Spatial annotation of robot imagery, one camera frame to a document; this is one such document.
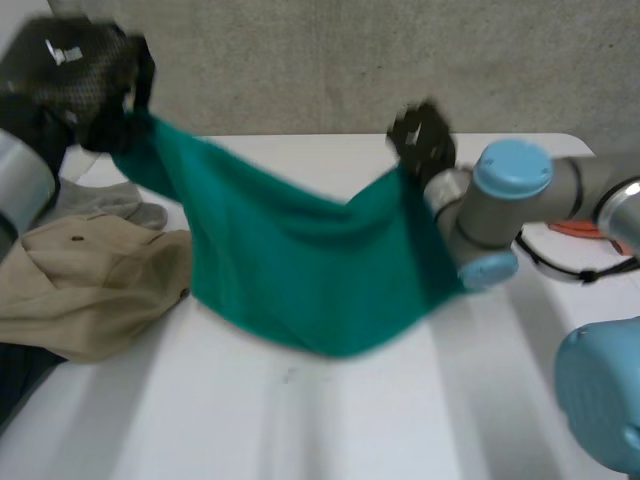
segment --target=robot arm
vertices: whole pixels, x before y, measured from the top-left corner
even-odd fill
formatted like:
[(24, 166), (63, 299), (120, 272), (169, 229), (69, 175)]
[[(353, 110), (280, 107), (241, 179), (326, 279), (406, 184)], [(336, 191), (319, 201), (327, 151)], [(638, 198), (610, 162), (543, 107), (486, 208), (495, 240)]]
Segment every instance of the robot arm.
[[(431, 104), (398, 119), (388, 138), (425, 188), (469, 289), (515, 273), (514, 240), (540, 263), (520, 234), (530, 222), (591, 220), (640, 256), (640, 154), (552, 159), (535, 145), (508, 140), (487, 147), (473, 170), (456, 169), (449, 129)], [(565, 273), (589, 283), (637, 268), (638, 260), (618, 267)], [(555, 362), (556, 397), (574, 437), (596, 461), (630, 479), (640, 478), (639, 339), (640, 317), (585, 325), (564, 339)]]
[(0, 261), (50, 205), (66, 149), (124, 151), (154, 64), (142, 37), (84, 18), (29, 20), (0, 61)]
[[(415, 131), (419, 135), (411, 142)], [(526, 223), (592, 220), (640, 254), (640, 154), (553, 159), (536, 145), (504, 140), (489, 145), (473, 170), (458, 169), (449, 129), (428, 103), (409, 110), (388, 136), (401, 164), (424, 187), (460, 280), (470, 290), (515, 274), (514, 241), (532, 254), (520, 235)], [(590, 275), (576, 280), (598, 278), (597, 272), (585, 273)]]

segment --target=teal towel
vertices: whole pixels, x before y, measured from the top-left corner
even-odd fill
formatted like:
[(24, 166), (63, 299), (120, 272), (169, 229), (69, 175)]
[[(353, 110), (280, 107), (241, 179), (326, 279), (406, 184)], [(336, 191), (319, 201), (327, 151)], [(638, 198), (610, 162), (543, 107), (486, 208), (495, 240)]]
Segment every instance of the teal towel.
[(227, 321), (344, 357), (389, 340), (462, 291), (422, 194), (403, 171), (341, 204), (151, 120), (153, 133), (115, 164), (132, 182), (182, 203), (193, 238), (192, 292)]

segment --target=beige cap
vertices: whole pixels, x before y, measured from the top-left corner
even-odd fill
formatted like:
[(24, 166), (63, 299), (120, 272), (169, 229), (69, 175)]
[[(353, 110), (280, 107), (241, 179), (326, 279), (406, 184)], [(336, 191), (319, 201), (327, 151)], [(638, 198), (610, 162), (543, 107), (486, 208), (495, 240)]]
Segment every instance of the beige cap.
[(32, 230), (0, 266), (0, 342), (102, 360), (188, 294), (191, 263), (189, 232), (147, 230), (112, 215)]

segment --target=table surface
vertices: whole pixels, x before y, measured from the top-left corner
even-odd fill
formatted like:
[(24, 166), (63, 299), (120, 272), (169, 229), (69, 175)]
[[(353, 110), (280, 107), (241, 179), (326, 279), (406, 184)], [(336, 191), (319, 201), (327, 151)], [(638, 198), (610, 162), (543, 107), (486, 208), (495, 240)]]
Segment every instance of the table surface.
[[(553, 155), (590, 153), (564, 134), (465, 134), (457, 136), (459, 161), (473, 164), (508, 136)], [(394, 164), (383, 135), (216, 140), (344, 201)], [(79, 183), (121, 180), (101, 157)], [(168, 209), (168, 230), (187, 228), (179, 205), (147, 191), (143, 198)], [(619, 261), (606, 242), (542, 225), (526, 234), (569, 266)], [(572, 439), (555, 404), (552, 366), (575, 327), (637, 314), (640, 277), (581, 287), (540, 275), (524, 257), (520, 263), (504, 286), (452, 301), (347, 361), (263, 342), (189, 298), (129, 351), (58, 367), (0, 438), (0, 478), (621, 479)]]

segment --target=gray wall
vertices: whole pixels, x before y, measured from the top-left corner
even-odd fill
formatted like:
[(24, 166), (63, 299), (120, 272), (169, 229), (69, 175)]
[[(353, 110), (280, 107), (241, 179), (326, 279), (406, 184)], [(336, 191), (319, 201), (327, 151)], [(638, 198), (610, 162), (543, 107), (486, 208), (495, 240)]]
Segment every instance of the gray wall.
[(84, 4), (147, 35), (154, 110), (197, 133), (383, 132), (433, 95), (460, 132), (640, 149), (640, 1)]

